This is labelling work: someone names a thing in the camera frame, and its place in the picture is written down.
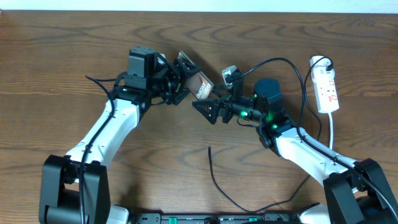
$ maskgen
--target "wood grain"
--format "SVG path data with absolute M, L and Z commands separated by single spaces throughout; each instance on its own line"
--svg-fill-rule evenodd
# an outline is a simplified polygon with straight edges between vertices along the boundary
M 0 220 L 38 222 L 44 160 L 73 147 L 104 106 L 103 92 L 84 75 L 115 77 L 126 69 L 133 45 L 150 46 L 169 59 L 184 50 L 215 83 L 230 65 L 245 71 L 267 58 L 286 57 L 304 75 L 312 55 L 333 58 L 340 96 L 335 147 L 358 160 L 378 161 L 398 195 L 397 37 L 396 15 L 3 12 Z M 262 77 L 280 81 L 287 110 L 297 118 L 300 87 L 292 69 L 270 63 L 247 77 L 245 92 Z M 312 103 L 312 84 L 308 92 Z M 245 208 L 290 197 L 304 171 L 265 150 L 250 128 L 207 123 L 192 100 L 152 107 L 126 138 L 109 172 L 113 203 L 174 213 L 240 212 L 211 182 L 209 144 L 219 185 Z M 320 117 L 327 143 L 327 116 Z M 318 129 L 308 114 L 305 127 L 313 134 Z M 310 179 L 293 202 L 275 209 L 312 202 L 325 198 Z

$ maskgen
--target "white wall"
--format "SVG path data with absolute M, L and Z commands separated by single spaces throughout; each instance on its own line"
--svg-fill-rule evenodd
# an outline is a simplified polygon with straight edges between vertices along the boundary
M 398 0 L 0 0 L 1 9 L 398 13 Z

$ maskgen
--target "white cable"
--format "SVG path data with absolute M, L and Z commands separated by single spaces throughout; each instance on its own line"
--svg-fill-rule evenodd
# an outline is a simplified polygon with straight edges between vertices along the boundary
M 330 127 L 330 141 L 329 141 L 329 149 L 333 150 L 333 119 L 331 117 L 331 112 L 329 115 L 329 127 Z

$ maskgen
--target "white power strip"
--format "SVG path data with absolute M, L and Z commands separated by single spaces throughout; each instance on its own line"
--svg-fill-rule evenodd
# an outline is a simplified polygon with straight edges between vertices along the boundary
M 322 57 L 323 56 L 312 57 L 310 65 L 312 66 Z M 335 70 L 326 70 L 326 67 L 330 64 L 330 60 L 324 58 L 319 61 L 311 71 L 311 78 L 315 89 L 315 97 L 317 99 L 319 113 L 331 113 L 339 108 L 334 80 Z

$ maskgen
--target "wooden table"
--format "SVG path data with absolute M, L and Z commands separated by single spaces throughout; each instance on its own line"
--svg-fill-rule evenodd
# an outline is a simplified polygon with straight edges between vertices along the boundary
M 44 160 L 71 149 L 104 107 L 104 93 L 85 75 L 114 78 L 127 68 L 134 45 L 169 60 L 184 50 L 215 83 L 230 65 L 246 71 L 285 57 L 304 75 L 311 56 L 331 57 L 340 98 L 335 148 L 378 161 L 398 195 L 398 16 L 6 11 L 0 18 L 2 223 L 37 222 Z M 297 119 L 300 86 L 293 70 L 284 62 L 263 66 L 247 77 L 246 94 L 263 77 L 278 79 Z M 312 84 L 308 94 L 315 105 Z M 254 210 L 289 198 L 306 173 L 264 149 L 253 129 L 235 120 L 211 125 L 191 107 L 193 99 L 153 106 L 126 138 L 108 173 L 112 202 L 166 213 L 239 213 L 210 179 L 209 144 L 219 185 L 240 205 Z M 327 116 L 320 117 L 327 144 Z M 309 113 L 304 119 L 315 135 L 316 120 Z M 293 202 L 274 210 L 312 202 L 325 198 L 310 179 Z

